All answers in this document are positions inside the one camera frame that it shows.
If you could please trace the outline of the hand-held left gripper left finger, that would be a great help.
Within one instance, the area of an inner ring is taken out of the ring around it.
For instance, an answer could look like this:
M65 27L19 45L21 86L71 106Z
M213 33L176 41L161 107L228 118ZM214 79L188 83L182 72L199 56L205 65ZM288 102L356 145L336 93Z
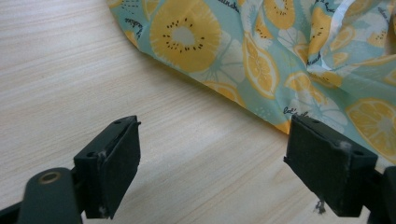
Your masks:
M115 216L140 162L139 125L137 116L117 119L74 157L87 218Z

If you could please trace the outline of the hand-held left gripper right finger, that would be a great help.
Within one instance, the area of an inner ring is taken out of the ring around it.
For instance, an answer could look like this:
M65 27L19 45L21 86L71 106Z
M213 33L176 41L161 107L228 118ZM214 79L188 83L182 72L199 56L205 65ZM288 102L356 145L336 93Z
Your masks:
M291 117L284 162L339 217L358 217L377 155L309 117Z

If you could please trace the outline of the lemon print fabric bag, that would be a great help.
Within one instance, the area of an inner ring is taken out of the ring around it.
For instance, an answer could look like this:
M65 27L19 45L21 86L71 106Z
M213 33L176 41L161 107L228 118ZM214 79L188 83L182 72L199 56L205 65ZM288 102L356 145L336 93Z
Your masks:
M287 132L319 120L396 164L396 0L106 0L142 52Z

